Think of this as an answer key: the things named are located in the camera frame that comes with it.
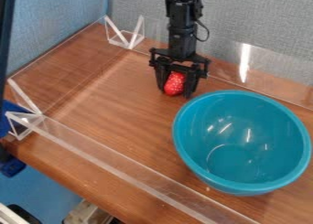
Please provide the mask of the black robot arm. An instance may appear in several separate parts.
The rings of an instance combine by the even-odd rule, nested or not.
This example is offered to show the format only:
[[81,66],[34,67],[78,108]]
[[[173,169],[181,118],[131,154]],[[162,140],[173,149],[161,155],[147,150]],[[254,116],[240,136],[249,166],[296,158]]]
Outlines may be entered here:
[[184,97],[189,99],[197,90],[201,78],[208,77],[210,59],[197,54],[197,42],[206,42],[197,36],[198,27],[208,27],[201,22],[204,16],[202,0],[165,0],[166,16],[169,17],[169,46],[150,49],[150,66],[155,70],[157,84],[165,91],[173,71],[186,77]]

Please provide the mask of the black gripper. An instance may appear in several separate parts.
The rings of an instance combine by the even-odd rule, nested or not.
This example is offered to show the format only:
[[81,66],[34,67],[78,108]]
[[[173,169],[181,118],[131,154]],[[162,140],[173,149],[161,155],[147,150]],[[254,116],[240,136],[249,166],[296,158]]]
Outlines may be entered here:
[[196,92],[200,79],[209,74],[212,60],[198,54],[192,54],[186,59],[178,59],[168,54],[165,48],[150,49],[150,66],[155,69],[158,88],[162,91],[169,75],[173,71],[186,75],[184,84],[184,97],[189,99]]

